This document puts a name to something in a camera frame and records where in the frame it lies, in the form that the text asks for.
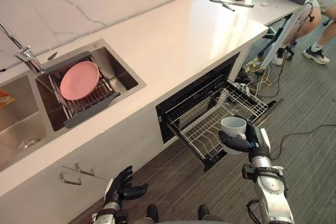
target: plate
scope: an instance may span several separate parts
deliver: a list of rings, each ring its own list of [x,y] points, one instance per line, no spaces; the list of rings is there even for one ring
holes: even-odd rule
[[[67,100],[78,100],[88,96],[97,86],[99,70],[91,61],[82,61],[64,75],[60,91]]]

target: cabinet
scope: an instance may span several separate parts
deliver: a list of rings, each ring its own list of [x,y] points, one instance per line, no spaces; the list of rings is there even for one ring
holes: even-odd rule
[[[164,148],[157,120],[154,107],[144,108],[17,186],[0,198],[1,223],[69,222],[103,196],[108,182],[63,166],[78,163],[106,179],[128,165],[137,170]],[[63,183],[60,173],[82,185]]]

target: dishwasher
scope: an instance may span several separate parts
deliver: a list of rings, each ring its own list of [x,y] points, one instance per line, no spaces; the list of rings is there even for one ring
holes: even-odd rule
[[[156,106],[163,142],[174,136],[209,170],[227,153],[218,137],[221,119],[244,116],[258,120],[268,105],[228,76],[239,53]]]

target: faucet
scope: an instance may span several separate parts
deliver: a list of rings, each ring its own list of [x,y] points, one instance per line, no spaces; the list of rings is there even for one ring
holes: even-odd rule
[[[2,30],[8,38],[19,48],[16,57],[23,61],[34,73],[41,73],[44,71],[41,63],[36,59],[30,46],[24,46],[0,20],[0,30]]]

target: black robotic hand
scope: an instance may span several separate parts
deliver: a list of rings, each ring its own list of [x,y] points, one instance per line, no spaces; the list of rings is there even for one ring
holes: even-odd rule
[[[246,140],[237,137],[228,136],[224,131],[219,131],[218,135],[221,142],[227,147],[240,151],[248,152],[249,154],[262,150],[264,153],[269,153],[268,146],[266,145],[260,128],[256,126],[250,119],[246,119],[240,115],[235,115],[246,121]]]
[[[148,188],[147,183],[143,184],[142,186],[132,187],[132,168],[132,166],[127,167],[113,180],[105,195],[104,205],[114,202],[121,208],[123,200],[138,199],[146,193]]]

